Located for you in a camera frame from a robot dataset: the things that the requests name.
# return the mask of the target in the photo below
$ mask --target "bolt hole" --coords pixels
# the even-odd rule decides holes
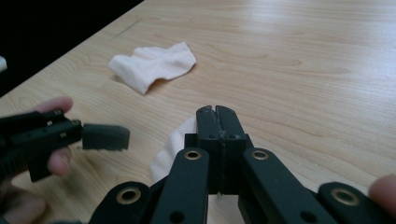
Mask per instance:
[[[138,188],[126,188],[117,195],[117,202],[120,204],[131,204],[140,199],[141,192]]]
[[[131,200],[132,198],[136,197],[136,193],[134,191],[126,191],[121,197],[123,200]]]
[[[339,203],[349,206],[356,206],[359,204],[359,198],[347,189],[332,189],[331,194]]]
[[[300,214],[300,216],[307,223],[317,223],[318,222],[317,217],[310,212],[302,212]]]
[[[259,151],[259,150],[254,151],[252,153],[252,156],[253,156],[254,159],[260,160],[260,161],[266,160],[269,157],[267,153],[265,153],[263,151]]]
[[[172,223],[181,223],[182,221],[184,221],[185,217],[184,214],[182,212],[173,212],[170,216],[169,216],[169,220]]]
[[[188,160],[195,161],[201,158],[201,153],[198,151],[188,151],[184,154],[184,157]]]

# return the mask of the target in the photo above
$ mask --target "white tissue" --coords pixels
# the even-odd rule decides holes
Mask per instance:
[[[169,134],[162,151],[160,151],[149,165],[154,182],[169,175],[176,154],[184,148],[184,135],[196,133],[196,119],[191,117],[184,121],[176,130]]]
[[[114,56],[108,67],[127,85],[141,94],[159,78],[170,80],[188,73],[196,64],[185,42],[169,49],[159,47],[137,48],[134,54]]]

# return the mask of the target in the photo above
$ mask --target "dark background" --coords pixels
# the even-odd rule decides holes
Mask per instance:
[[[0,97],[142,1],[2,4],[0,56],[6,58],[7,70],[0,73]]]

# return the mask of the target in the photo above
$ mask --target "brass grommet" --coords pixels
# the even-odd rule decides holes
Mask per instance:
[[[339,203],[349,206],[356,206],[359,204],[358,196],[347,189],[332,189],[331,194]]]
[[[266,152],[260,151],[260,150],[255,150],[251,153],[251,156],[259,161],[267,160],[269,158],[269,155]]]
[[[120,204],[135,203],[140,199],[141,195],[140,189],[129,187],[121,190],[119,194],[117,194],[117,202]]]
[[[195,160],[198,160],[198,159],[201,158],[201,153],[198,152],[198,151],[192,150],[192,151],[186,152],[186,153],[184,154],[184,157],[185,157],[187,160],[195,161]]]

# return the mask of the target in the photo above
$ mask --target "table surface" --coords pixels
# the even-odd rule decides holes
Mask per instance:
[[[137,47],[181,41],[197,64],[146,95],[107,67]],[[146,0],[0,99],[6,116],[71,96],[67,117],[127,127],[128,150],[72,146],[68,176],[14,182],[47,200],[37,223],[88,221],[116,185],[153,184],[149,163],[198,108],[224,105],[305,187],[339,181],[366,193],[396,171],[395,59],[391,0]],[[210,202],[208,223],[241,222],[235,197]]]

